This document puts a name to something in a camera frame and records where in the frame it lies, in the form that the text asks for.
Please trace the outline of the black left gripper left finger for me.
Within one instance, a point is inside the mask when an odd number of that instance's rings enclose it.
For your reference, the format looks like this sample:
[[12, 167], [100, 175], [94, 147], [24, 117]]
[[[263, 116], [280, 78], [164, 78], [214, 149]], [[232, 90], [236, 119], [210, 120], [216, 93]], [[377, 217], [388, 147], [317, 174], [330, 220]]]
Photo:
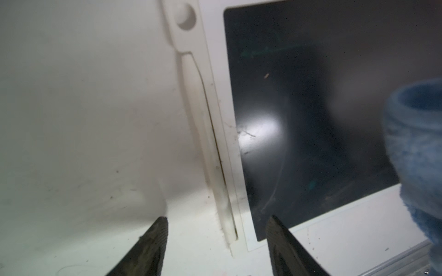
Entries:
[[169, 224], [159, 217], [107, 276], [160, 276]]

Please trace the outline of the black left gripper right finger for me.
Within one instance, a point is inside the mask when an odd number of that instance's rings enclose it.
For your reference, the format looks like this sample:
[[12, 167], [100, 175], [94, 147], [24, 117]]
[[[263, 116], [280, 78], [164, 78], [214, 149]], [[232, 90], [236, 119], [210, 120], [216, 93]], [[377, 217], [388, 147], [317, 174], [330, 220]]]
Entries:
[[269, 218], [265, 233], [275, 276], [329, 276], [275, 215]]

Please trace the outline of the white drawing tablet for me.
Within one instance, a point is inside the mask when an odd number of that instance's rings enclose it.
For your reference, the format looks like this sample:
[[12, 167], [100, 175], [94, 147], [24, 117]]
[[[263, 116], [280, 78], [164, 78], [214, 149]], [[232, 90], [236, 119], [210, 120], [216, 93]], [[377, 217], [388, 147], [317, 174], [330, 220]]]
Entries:
[[442, 74], [440, 1], [163, 1], [233, 254], [276, 215], [317, 234], [377, 196], [398, 207], [381, 111]]

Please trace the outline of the light blue cloth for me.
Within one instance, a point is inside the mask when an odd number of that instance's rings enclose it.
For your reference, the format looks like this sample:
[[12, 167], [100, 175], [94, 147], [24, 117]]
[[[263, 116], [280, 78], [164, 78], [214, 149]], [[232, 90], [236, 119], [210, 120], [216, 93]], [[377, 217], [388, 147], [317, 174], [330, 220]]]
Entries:
[[432, 243], [430, 275], [442, 273], [442, 80], [424, 80], [394, 92], [382, 127], [387, 156], [412, 220]]

